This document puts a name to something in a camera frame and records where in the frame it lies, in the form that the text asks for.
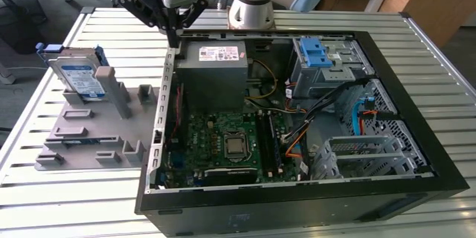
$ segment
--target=blue drive bay latch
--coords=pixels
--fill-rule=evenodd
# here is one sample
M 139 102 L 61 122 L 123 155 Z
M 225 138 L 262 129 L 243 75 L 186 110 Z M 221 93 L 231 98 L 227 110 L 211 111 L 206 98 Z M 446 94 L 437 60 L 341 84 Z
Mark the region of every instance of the blue drive bay latch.
M 333 61 L 327 58 L 326 47 L 317 37 L 301 39 L 301 49 L 305 54 L 309 67 L 333 67 Z

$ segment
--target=sticker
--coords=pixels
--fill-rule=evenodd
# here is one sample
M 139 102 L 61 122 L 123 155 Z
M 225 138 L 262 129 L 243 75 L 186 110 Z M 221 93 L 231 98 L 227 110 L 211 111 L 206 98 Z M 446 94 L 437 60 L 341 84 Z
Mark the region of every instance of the sticker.
M 341 59 L 341 55 L 337 53 L 337 54 L 327 54 L 327 57 L 330 59 Z
M 106 95 L 102 84 L 95 78 L 95 71 L 89 65 L 62 66 L 66 78 L 77 92 L 87 98 L 102 98 Z
M 301 162 L 299 165 L 301 170 L 303 170 L 303 172 L 307 174 L 310 171 L 310 167 L 307 166 L 307 164 L 305 162 Z
M 82 142 L 79 140 L 66 140 L 63 141 L 66 144 L 81 144 Z
M 201 61 L 238 61 L 238 47 L 202 47 Z
M 293 89 L 286 89 L 286 97 L 293 99 Z

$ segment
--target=yellow wire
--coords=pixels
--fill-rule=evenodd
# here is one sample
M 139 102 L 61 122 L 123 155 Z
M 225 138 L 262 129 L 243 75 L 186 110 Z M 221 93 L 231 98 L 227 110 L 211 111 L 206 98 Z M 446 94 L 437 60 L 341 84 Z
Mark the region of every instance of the yellow wire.
M 274 71 L 270 69 L 270 67 L 269 67 L 262 61 L 259 61 L 259 60 L 254 60 L 254 61 L 259 62 L 259 63 L 262 64 L 262 66 L 269 70 L 269 72 L 271 73 L 271 75 L 274 76 L 275 86 L 274 86 L 274 90 L 273 90 L 269 94 L 262 95 L 262 96 L 250 96 L 250 97 L 246 97 L 246 99 L 253 99 L 253 100 L 266 98 L 267 96 L 270 96 L 271 94 L 275 93 L 277 88 L 278 88 L 278 79 L 277 79 L 277 76 L 275 76 Z

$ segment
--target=green motherboard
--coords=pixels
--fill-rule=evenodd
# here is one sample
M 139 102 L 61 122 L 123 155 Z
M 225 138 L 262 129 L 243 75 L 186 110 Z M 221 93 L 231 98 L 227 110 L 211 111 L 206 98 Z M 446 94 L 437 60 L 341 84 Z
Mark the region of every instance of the green motherboard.
M 283 161 L 281 174 L 263 171 L 259 128 L 255 113 L 193 114 L 189 120 L 186 151 L 173 153 L 177 187 L 198 187 L 203 171 L 215 168 L 257 168 L 255 183 L 295 181 L 293 161 Z M 283 114 L 270 115 L 277 137 L 286 132 Z

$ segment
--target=floor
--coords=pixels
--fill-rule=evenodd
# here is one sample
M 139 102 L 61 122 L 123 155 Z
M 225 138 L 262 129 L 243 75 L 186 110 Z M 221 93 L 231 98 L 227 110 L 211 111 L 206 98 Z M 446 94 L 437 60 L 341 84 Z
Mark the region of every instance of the floor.
M 49 16 L 49 22 L 41 26 L 41 31 L 50 43 L 63 43 L 82 7 L 111 7 L 110 0 L 74 0 L 70 3 L 65 0 L 39 1 Z M 443 53 L 474 86 L 476 85 L 476 76 L 474 75 L 476 70 L 475 43 L 476 28 L 465 27 L 443 48 Z M 7 68 L 45 67 L 35 54 L 19 55 L 2 40 L 0 55 L 0 61 Z M 14 85 L 0 84 L 0 127 L 5 128 L 14 127 L 45 74 L 43 69 L 13 69 L 11 72 L 18 78 L 17 83 Z M 7 136 L 9 133 L 0 132 L 0 144 L 5 143 Z

